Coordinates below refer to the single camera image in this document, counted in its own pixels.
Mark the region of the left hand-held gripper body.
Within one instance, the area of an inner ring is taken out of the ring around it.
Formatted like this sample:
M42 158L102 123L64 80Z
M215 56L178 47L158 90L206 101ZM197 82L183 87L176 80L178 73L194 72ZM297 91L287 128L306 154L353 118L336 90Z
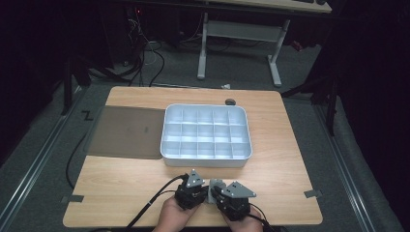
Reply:
M183 176L183 183L178 186L174 197L183 210L193 209L205 201L208 189L205 181L193 169L190 174Z

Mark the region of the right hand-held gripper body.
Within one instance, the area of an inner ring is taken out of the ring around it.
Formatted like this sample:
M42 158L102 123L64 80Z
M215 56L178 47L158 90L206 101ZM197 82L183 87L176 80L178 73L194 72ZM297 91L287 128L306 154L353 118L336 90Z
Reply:
M249 199L256 193L235 181L222 190L222 195L224 199L217 201L217 208L231 221L239 221L249 214Z

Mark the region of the grey sock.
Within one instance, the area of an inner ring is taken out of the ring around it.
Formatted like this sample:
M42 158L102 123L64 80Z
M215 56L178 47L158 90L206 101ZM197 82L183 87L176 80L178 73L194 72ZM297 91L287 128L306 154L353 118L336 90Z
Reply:
M206 202L209 204L216 204L217 200L216 197L213 195L213 191L215 187L220 189L224 189L226 187L226 183L222 179L211 179L208 186L208 196L206 197Z

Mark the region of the person's right hand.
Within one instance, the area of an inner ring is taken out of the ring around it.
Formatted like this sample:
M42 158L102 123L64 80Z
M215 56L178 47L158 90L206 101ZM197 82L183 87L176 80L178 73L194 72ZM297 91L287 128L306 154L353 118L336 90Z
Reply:
M263 232L263 224L259 221L261 214L253 207L249 213L252 217L245 217L239 221L231 221L227 216L223 218L232 232Z

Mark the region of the person's left hand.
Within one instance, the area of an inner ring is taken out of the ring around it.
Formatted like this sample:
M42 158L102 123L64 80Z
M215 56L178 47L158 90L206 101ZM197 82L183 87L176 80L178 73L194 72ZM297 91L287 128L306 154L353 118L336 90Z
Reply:
M158 223L152 232L180 232L198 209L199 206L195 206L184 210L174 197L169 197L162 204Z

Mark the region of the white divided storage box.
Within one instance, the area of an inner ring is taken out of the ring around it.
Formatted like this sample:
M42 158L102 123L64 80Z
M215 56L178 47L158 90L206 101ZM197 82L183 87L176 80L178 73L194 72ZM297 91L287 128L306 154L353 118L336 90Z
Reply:
M236 105L169 105L161 154L169 166L244 166L252 155L246 111Z

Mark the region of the brown mat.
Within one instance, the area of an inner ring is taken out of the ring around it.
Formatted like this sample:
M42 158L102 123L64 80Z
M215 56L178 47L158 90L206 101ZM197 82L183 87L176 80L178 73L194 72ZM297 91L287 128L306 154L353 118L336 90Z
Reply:
M84 151L99 157L160 160L163 119L163 109L104 106L89 130Z

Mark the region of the black metal stand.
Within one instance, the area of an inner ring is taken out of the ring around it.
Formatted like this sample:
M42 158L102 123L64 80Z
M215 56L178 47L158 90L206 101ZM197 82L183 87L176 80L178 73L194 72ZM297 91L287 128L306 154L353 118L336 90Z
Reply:
M91 85L91 79L88 73L89 67L113 80L126 82L126 79L119 74L115 74L83 56L70 56L64 64L63 115L67 115L73 105L73 78L76 79L76 82L80 87L89 87Z
M337 86L338 78L336 76L322 76L292 88L281 93L283 98L289 98L298 93L311 93L310 102L312 104L327 105L325 115L325 127L331 136L335 135L334 121L337 113Z

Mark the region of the white-legged wooden desk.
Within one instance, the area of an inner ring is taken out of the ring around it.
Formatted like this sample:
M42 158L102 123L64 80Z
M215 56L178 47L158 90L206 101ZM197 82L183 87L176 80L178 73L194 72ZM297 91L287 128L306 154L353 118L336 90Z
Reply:
M211 2L238 4L243 6L265 7L288 12L304 12L316 14L330 14L332 8L328 3L318 5L316 1L313 4L297 2L292 0L204 0L205 5L209 6ZM274 53L267 56L267 61L271 71L271 76L276 87L281 86L281 80L278 73L277 59L285 39L290 20L286 19L281 26L267 26L240 22L229 22L220 20L210 20L208 14L203 14L201 50L199 54L197 78L204 79L206 76L207 63L207 39L209 37L239 39L256 42L274 43Z

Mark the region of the metal floor rail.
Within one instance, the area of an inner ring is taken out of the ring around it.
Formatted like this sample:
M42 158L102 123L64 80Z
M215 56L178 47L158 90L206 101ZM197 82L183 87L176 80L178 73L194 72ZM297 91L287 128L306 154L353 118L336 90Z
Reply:
M30 124L0 167L0 232L7 232L27 195L35 185L62 134L73 108L82 100L86 87L75 87L73 102L63 110L63 88L52 102Z
M322 106L313 106L313 110L318 118L322 130L325 132L328 143L331 146L332 154L336 163L338 176L343 184L344 190L354 211L356 219L360 224L362 232L376 232L374 224L368 214L365 202L359 193L352 175L343 159L342 152L333 135L329 132L326 125L325 110Z

